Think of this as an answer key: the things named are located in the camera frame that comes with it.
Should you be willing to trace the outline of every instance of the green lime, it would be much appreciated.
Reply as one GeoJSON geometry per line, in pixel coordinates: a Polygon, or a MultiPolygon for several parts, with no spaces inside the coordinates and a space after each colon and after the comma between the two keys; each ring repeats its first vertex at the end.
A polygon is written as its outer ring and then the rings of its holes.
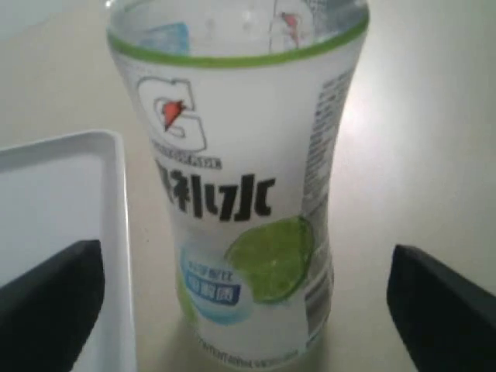
{"type": "Polygon", "coordinates": [[[312,227],[296,216],[246,231],[231,245],[226,260],[243,275],[255,301],[273,303],[298,289],[313,249],[312,227]]]}
{"type": "Polygon", "coordinates": [[[193,303],[191,302],[191,297],[184,285],[183,276],[181,272],[177,270],[176,273],[176,290],[177,290],[177,298],[179,299],[179,305],[181,305],[181,309],[184,313],[184,316],[191,324],[196,324],[196,311],[193,303]]]}

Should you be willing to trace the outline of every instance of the table surface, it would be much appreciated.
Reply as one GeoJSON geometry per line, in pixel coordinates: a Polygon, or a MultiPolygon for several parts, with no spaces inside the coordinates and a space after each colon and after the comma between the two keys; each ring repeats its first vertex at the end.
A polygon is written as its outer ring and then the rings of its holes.
{"type": "MultiPolygon", "coordinates": [[[[139,370],[224,370],[181,321],[165,196],[107,52],[99,3],[0,43],[0,146],[121,133],[139,370]]],[[[370,0],[370,8],[332,170],[331,316],[322,342],[290,370],[414,370],[385,300],[396,243],[420,246],[496,294],[496,2],[370,0]]]]}

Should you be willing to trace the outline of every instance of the gatorade bottle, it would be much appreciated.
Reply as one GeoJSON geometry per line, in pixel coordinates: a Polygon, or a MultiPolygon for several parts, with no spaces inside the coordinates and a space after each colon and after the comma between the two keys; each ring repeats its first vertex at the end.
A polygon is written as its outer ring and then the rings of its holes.
{"type": "Polygon", "coordinates": [[[108,44],[164,185],[184,314],[231,366],[293,360],[329,316],[329,175],[367,4],[106,5],[108,44]]]}

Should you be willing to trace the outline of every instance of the black object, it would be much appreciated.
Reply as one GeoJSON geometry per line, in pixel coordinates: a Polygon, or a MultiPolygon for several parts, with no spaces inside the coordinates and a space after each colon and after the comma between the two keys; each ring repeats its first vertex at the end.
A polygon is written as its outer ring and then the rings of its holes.
{"type": "Polygon", "coordinates": [[[78,242],[0,288],[0,371],[72,370],[102,307],[100,242],[78,242]]]}
{"type": "Polygon", "coordinates": [[[496,371],[496,298],[419,248],[396,246],[394,324],[421,372],[496,371]]]}

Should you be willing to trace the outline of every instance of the bottle label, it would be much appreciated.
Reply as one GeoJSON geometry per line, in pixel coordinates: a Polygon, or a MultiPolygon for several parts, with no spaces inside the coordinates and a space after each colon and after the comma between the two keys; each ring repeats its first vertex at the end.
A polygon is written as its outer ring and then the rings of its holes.
{"type": "Polygon", "coordinates": [[[181,307],[235,367],[293,359],[326,323],[329,174],[362,41],[250,69],[113,54],[172,214],[181,307]]]}

